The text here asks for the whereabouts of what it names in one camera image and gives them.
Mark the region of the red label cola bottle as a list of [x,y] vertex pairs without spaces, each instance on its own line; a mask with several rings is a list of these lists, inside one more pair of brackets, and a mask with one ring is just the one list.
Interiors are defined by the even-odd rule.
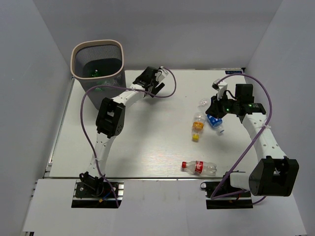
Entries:
[[182,169],[195,175],[206,175],[214,177],[216,175],[217,166],[211,162],[204,161],[191,161],[182,162]]

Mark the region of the white front board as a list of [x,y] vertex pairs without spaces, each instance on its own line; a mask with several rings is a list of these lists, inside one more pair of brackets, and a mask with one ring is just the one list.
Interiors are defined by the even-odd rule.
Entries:
[[118,209],[72,208],[75,180],[37,182],[25,232],[36,236],[298,236],[295,199],[252,209],[207,209],[197,180],[127,180]]

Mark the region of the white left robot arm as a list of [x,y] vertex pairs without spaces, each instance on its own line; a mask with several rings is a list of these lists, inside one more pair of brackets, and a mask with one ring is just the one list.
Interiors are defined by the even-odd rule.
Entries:
[[126,109],[146,95],[156,96],[164,87],[162,80],[168,71],[164,67],[147,67],[130,87],[121,88],[121,94],[114,98],[104,98],[96,118],[96,144],[87,172],[90,176],[101,178],[105,175],[106,161],[114,139],[122,132]]

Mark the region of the white cap clear bottle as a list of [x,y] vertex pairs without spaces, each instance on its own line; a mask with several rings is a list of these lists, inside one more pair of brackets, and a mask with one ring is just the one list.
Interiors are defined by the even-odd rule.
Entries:
[[204,98],[204,99],[201,99],[198,103],[198,106],[199,107],[207,107],[209,104],[209,99],[207,98]]

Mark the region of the blue label clear bottle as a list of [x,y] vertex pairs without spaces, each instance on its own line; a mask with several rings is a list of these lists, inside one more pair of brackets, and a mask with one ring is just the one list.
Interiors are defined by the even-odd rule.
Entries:
[[211,128],[215,130],[218,134],[224,132],[223,121],[221,118],[215,118],[211,115],[207,115],[206,118]]

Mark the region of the green plastic bottle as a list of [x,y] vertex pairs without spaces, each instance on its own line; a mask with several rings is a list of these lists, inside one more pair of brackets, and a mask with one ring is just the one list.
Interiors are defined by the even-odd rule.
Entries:
[[88,69],[85,71],[86,78],[96,78],[102,76],[103,76],[102,71],[98,69]]

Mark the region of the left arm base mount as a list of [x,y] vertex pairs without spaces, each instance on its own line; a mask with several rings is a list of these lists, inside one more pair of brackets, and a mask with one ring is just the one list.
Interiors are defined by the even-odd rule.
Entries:
[[122,182],[107,183],[103,178],[81,173],[75,184],[72,208],[114,209],[120,206],[124,193]]

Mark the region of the yellow label clear bottle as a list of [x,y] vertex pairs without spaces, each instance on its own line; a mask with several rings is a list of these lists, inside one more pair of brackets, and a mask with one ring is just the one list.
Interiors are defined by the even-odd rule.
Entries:
[[198,142],[203,132],[206,117],[203,113],[198,112],[193,117],[191,136],[194,142]]

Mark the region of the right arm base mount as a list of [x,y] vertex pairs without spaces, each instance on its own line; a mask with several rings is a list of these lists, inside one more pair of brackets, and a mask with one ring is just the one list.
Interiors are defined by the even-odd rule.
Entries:
[[227,182],[215,194],[215,197],[227,195],[223,198],[211,199],[219,181],[204,181],[200,184],[200,189],[205,192],[206,208],[215,209],[251,209],[253,208],[250,192],[243,192],[240,188],[231,187]]

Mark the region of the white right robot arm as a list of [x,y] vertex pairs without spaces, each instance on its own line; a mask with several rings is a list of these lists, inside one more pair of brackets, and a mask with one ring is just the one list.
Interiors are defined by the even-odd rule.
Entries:
[[254,101],[253,85],[237,84],[231,98],[227,96],[227,83],[215,82],[213,88],[218,93],[211,98],[206,114],[215,118],[222,118],[227,114],[236,115],[252,140],[241,157],[244,158],[254,148],[258,163],[253,170],[245,172],[236,170],[240,163],[236,161],[214,189],[211,198],[219,198],[217,193],[221,188],[228,196],[245,191],[254,196],[290,196],[299,164],[297,160],[289,159],[278,145],[268,126],[270,119],[266,116],[263,105]]

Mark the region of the grey mesh waste bin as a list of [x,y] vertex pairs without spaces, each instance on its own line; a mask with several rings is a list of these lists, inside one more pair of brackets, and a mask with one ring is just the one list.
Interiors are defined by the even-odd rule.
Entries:
[[96,109],[103,98],[114,98],[126,87],[124,53],[116,40],[94,40],[78,44],[72,50],[70,71],[84,91],[96,87],[88,97]]

